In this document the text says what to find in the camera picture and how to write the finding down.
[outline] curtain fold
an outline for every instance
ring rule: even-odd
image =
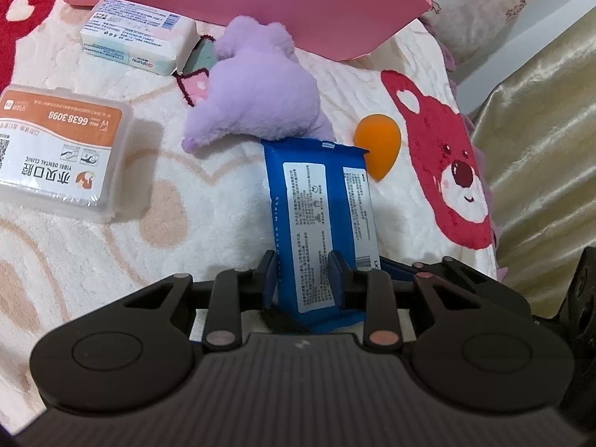
[[[596,243],[596,9],[499,84],[475,124],[504,282],[552,317]]]

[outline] white wall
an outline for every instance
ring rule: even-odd
[[[497,84],[594,7],[596,0],[531,0],[513,25],[452,74],[461,112],[474,115]]]

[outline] ribbed black surface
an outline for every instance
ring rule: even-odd
[[[51,410],[25,447],[566,447],[582,437],[552,409],[483,417],[444,405],[398,358],[350,335],[253,334],[208,355],[189,382],[150,408],[111,418]]]

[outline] bed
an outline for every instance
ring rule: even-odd
[[[32,13],[28,1],[47,16]],[[121,209],[111,223],[0,203],[0,422],[16,431],[44,408],[28,358],[47,331],[172,273],[202,280],[254,266],[273,248],[273,236],[257,140],[227,138],[198,156],[181,149],[185,115],[208,92],[207,72],[160,77],[87,55],[78,42],[87,9],[62,0],[0,0],[0,13],[5,2],[9,30],[17,28],[11,22],[37,20],[25,35],[14,30],[8,38],[16,42],[14,69],[1,64],[0,84],[129,102],[136,119]],[[197,25],[204,41],[222,33]],[[496,277],[478,165],[443,55],[424,26],[415,20],[350,62],[301,50],[297,56],[317,78],[339,142],[353,144],[356,124],[369,114],[387,114],[400,126],[397,162],[382,181],[371,182],[380,253],[405,263],[452,256]],[[469,171],[466,186],[455,176],[456,162]],[[200,337],[204,315],[197,317],[193,336]],[[248,313],[243,328],[264,330]]]

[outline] orange makeup sponge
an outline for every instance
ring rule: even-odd
[[[385,178],[397,159],[402,134],[397,123],[389,116],[371,114],[358,123],[354,144],[368,150],[364,155],[368,174],[379,181]]]

